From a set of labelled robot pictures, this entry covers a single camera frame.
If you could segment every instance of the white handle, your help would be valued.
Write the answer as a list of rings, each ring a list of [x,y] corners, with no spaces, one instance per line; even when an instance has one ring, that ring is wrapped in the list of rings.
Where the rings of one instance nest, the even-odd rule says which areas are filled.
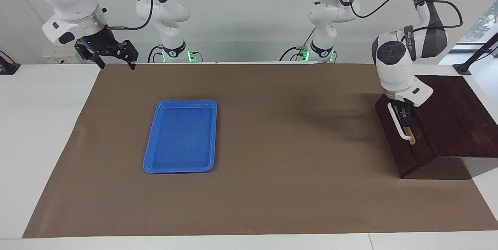
[[[406,136],[406,134],[402,130],[402,126],[400,125],[400,121],[398,121],[398,118],[396,117],[395,110],[393,109],[393,106],[391,105],[391,103],[388,103],[388,110],[389,110],[389,113],[391,113],[391,118],[393,118],[393,122],[395,123],[396,129],[398,130],[400,137],[403,138],[404,140],[411,140],[411,136]]]

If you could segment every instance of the blue tray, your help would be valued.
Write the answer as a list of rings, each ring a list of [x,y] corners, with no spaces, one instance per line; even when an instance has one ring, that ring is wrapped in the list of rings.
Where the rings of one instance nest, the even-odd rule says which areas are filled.
[[[149,173],[206,172],[215,163],[217,104],[166,100],[157,104],[147,144]]]

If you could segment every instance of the brown paper mat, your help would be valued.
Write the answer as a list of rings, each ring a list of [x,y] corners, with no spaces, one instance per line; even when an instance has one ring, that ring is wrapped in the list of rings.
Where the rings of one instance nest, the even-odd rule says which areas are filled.
[[[25,231],[57,236],[498,229],[472,180],[401,180],[374,65],[108,65]],[[151,175],[164,99],[218,103],[216,163]]]

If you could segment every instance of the dark wooden box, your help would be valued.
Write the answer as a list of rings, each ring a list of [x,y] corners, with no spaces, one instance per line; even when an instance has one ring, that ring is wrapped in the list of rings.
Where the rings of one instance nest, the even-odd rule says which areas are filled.
[[[383,95],[375,104],[403,179],[466,180],[498,167],[498,125],[461,76],[418,76],[434,94],[416,108],[410,145]]]

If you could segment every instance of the table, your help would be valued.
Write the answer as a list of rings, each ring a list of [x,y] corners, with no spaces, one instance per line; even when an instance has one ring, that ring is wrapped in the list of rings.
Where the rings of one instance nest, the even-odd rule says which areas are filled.
[[[289,236],[171,236],[20,239],[45,184],[64,149],[98,75],[95,65],[24,65],[0,77],[0,248],[1,249],[494,249],[498,231],[423,234],[313,234]],[[447,65],[416,65],[417,74],[457,76]],[[498,108],[472,77],[466,81],[495,121]],[[476,177],[498,218],[498,170]]]

